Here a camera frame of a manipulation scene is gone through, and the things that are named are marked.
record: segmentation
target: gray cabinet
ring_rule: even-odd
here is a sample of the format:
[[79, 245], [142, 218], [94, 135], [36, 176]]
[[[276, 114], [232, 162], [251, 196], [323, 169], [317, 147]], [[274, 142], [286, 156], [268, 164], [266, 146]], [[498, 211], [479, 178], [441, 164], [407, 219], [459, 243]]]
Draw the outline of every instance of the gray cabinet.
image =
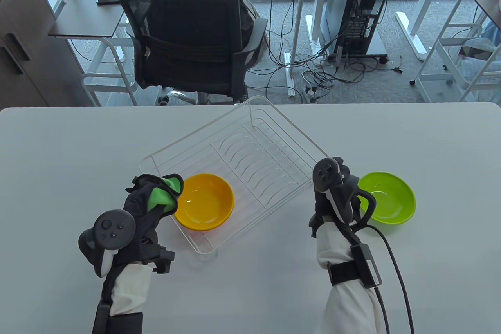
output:
[[45, 106], [47, 103], [26, 72], [0, 41], [0, 108]]
[[46, 0], [0, 0], [0, 109], [91, 105], [68, 41], [48, 36]]

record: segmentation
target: white wire rack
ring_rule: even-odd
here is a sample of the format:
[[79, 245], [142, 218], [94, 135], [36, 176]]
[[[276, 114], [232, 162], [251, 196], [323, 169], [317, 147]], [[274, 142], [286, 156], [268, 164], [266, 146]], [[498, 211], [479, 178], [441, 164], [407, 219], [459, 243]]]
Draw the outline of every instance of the white wire rack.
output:
[[235, 195], [230, 218], [207, 232], [177, 224], [196, 252], [208, 254], [243, 234], [306, 187], [327, 154], [262, 96], [144, 158], [142, 173], [178, 173], [184, 179], [212, 173]]

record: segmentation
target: caster wheel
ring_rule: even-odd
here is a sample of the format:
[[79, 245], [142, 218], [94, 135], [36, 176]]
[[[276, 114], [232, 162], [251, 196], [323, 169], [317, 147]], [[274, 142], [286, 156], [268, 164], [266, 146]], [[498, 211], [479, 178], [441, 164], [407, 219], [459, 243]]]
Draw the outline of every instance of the caster wheel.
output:
[[168, 96], [160, 96], [157, 100], [158, 105], [167, 105], [169, 103], [169, 97]]

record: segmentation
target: black mesh chair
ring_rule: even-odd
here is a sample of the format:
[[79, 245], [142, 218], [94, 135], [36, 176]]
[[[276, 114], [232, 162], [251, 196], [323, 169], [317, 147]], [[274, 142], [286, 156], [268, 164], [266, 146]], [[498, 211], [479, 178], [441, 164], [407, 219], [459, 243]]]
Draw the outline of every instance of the black mesh chair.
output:
[[[245, 73], [258, 59], [268, 21], [258, 18], [242, 46], [238, 0], [119, 0], [132, 32], [135, 78], [142, 88], [172, 87], [189, 103], [208, 94], [247, 97]], [[178, 91], [198, 92], [198, 100]]]

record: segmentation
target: lime green bowl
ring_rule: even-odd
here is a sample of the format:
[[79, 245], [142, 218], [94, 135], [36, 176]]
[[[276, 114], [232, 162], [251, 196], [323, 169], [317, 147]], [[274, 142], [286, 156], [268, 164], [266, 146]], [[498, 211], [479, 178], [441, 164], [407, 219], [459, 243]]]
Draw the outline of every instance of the lime green bowl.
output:
[[[416, 212], [416, 197], [404, 180], [387, 172], [373, 172], [358, 183], [360, 189], [368, 191], [376, 198], [376, 210], [372, 218], [385, 224], [406, 223]], [[360, 197], [362, 210], [368, 202]]]

